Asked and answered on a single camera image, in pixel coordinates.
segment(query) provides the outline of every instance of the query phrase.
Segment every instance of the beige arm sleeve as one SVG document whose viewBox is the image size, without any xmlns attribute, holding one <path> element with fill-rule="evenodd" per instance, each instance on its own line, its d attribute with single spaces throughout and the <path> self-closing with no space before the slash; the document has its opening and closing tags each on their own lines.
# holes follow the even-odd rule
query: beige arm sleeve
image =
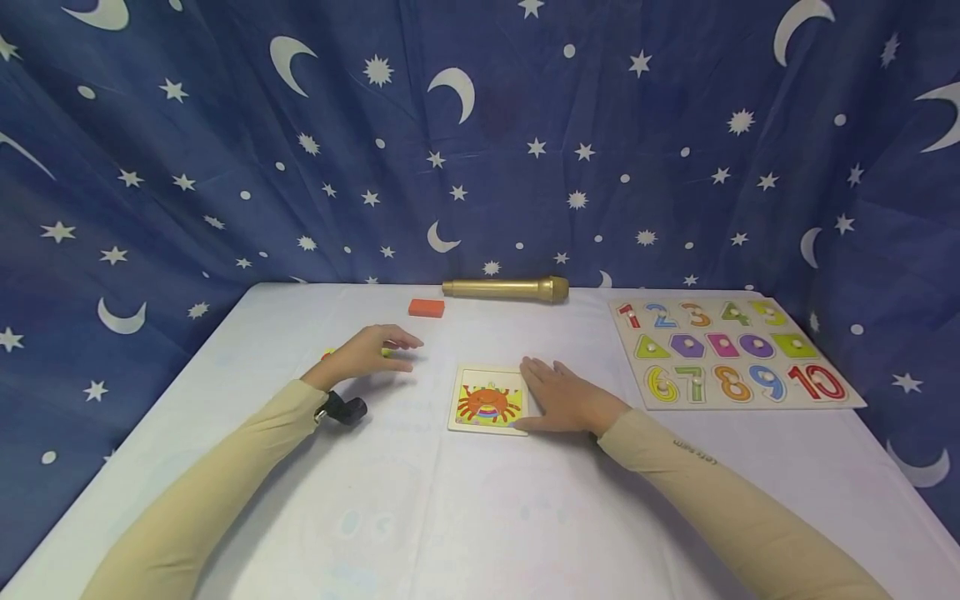
<svg viewBox="0 0 960 600">
<path fill-rule="evenodd" d="M 817 530 L 645 413 L 623 415 L 600 446 L 660 490 L 760 600 L 890 598 Z"/>
<path fill-rule="evenodd" d="M 82 600 L 189 600 L 207 557 L 267 474 L 317 425 L 327 394 L 291 381 L 120 537 Z"/>
</svg>

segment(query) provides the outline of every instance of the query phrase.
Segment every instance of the blue fabric curtain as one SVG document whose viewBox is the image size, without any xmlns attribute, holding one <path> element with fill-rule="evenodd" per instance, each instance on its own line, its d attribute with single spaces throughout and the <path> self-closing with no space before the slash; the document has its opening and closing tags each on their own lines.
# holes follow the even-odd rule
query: blue fabric curtain
<svg viewBox="0 0 960 600">
<path fill-rule="evenodd" d="M 268 280 L 773 295 L 960 535 L 958 32 L 949 0 L 0 4 L 0 585 Z"/>
</svg>

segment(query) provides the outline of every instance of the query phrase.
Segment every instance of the white tablecloth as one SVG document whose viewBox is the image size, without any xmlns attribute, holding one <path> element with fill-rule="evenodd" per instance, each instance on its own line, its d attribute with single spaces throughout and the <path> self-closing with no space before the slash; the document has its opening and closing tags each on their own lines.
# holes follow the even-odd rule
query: white tablecloth
<svg viewBox="0 0 960 600">
<path fill-rule="evenodd" d="M 516 365 L 524 354 L 561 359 L 642 406 L 607 300 L 662 294 L 576 289 L 563 306 L 447 299 L 434 320 L 406 308 L 437 286 L 258 285 L 0 598 L 77 598 L 170 482 L 371 323 L 422 338 L 415 371 L 340 390 L 362 396 L 370 415 L 352 431 L 326 422 L 280 465 L 199 598 L 746 597 L 669 504 L 584 436 L 446 430 L 458 363 Z M 656 417 L 824 532 L 894 597 L 957 598 L 960 549 L 853 412 Z"/>
</svg>

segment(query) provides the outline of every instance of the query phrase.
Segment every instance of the orange block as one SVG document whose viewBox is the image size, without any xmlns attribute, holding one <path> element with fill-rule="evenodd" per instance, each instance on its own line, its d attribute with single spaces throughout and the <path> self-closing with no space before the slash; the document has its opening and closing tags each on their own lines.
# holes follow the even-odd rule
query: orange block
<svg viewBox="0 0 960 600">
<path fill-rule="evenodd" d="M 410 308 L 407 314 L 411 317 L 433 317 L 439 319 L 444 315 L 445 304 L 443 300 L 421 300 L 414 298 L 410 300 Z"/>
</svg>

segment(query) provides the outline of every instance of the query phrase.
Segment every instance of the wooden number puzzle board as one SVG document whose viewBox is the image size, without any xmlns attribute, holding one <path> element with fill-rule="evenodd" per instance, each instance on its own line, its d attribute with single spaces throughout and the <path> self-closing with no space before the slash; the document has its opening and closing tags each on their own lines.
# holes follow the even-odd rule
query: wooden number puzzle board
<svg viewBox="0 0 960 600">
<path fill-rule="evenodd" d="M 649 410 L 866 406 L 775 300 L 615 300 L 610 310 Z"/>
</svg>

